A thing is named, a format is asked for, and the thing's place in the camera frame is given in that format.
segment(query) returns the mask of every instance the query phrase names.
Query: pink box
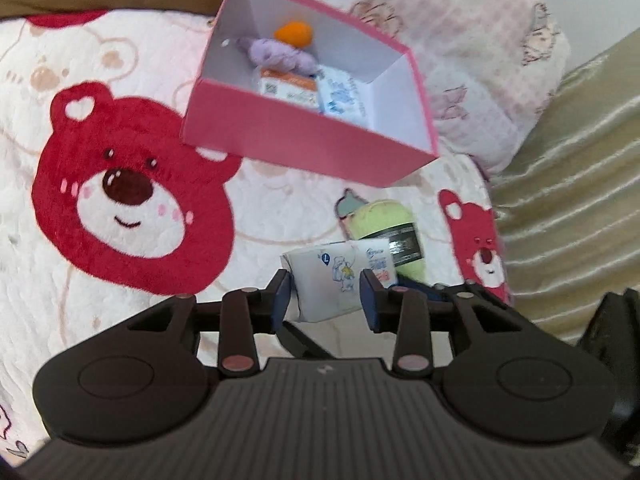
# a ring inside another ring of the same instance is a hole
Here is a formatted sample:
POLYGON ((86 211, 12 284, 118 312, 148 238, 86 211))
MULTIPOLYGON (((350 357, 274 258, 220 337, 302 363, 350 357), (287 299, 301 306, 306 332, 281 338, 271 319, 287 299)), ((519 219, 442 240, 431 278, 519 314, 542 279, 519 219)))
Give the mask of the pink box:
POLYGON ((377 187, 390 186, 438 156, 411 50, 317 0, 224 0, 191 93, 182 140, 377 187), (292 20, 313 27, 308 52, 358 81, 369 129, 257 93, 255 67, 235 39, 270 38, 292 20))

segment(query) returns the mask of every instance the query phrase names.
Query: yarn ball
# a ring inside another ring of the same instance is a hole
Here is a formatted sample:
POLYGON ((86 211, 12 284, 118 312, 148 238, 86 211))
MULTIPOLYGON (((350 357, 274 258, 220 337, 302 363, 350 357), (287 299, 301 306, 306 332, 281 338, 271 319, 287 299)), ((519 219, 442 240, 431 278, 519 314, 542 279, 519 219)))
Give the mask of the yarn ball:
POLYGON ((314 38, 313 28, 304 22, 289 22, 273 33, 273 37, 295 48, 306 48, 314 38))
MULTIPOLYGON (((360 240, 370 234, 402 224, 413 224, 411 210, 396 200, 376 200, 357 209, 349 216, 347 229, 354 240, 360 240)), ((396 271, 414 282, 425 282, 426 264, 424 259, 409 262, 396 267, 396 271)))
POLYGON ((308 52, 293 48, 278 40, 238 38, 238 45, 247 51, 255 66, 271 68, 278 72, 292 72, 306 76, 318 72, 318 62, 308 52))

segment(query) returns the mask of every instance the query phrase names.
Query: red bear face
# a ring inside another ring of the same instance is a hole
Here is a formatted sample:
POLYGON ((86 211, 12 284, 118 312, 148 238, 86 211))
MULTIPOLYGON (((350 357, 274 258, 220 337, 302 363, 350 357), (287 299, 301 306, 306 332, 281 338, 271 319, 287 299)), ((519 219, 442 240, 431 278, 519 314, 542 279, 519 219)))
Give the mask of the red bear face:
POLYGON ((76 267, 155 294, 196 293, 234 239, 223 184, 241 159, 207 160, 180 142, 180 116, 101 83, 59 92, 31 199, 46 237, 76 267))
POLYGON ((465 280, 481 283, 504 300, 504 271, 495 240, 492 210, 471 202, 463 204, 448 189, 438 194, 438 200, 449 225, 460 274, 465 280))

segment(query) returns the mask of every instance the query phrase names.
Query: purple plush toy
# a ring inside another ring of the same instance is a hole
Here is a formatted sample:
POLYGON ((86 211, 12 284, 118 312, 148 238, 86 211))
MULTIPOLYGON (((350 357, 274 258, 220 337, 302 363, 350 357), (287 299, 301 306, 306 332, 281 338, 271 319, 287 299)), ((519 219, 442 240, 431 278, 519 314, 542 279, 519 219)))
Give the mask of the purple plush toy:
POLYGON ((316 58, 281 41, 240 38, 238 45, 247 51, 249 59, 256 66, 280 72, 296 71, 302 75, 318 72, 316 58))

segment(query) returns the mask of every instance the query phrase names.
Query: diaper package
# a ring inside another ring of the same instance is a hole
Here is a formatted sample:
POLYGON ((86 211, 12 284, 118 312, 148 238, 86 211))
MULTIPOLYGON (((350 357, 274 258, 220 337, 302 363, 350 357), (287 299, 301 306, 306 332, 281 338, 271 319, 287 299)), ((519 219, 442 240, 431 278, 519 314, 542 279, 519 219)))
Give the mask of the diaper package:
POLYGON ((367 113, 351 74, 321 65, 315 78, 324 115, 367 128, 367 113))
POLYGON ((383 286, 398 282, 386 238, 350 240, 303 248, 281 256, 293 275, 287 319, 319 322, 361 308, 360 273, 372 269, 383 286))

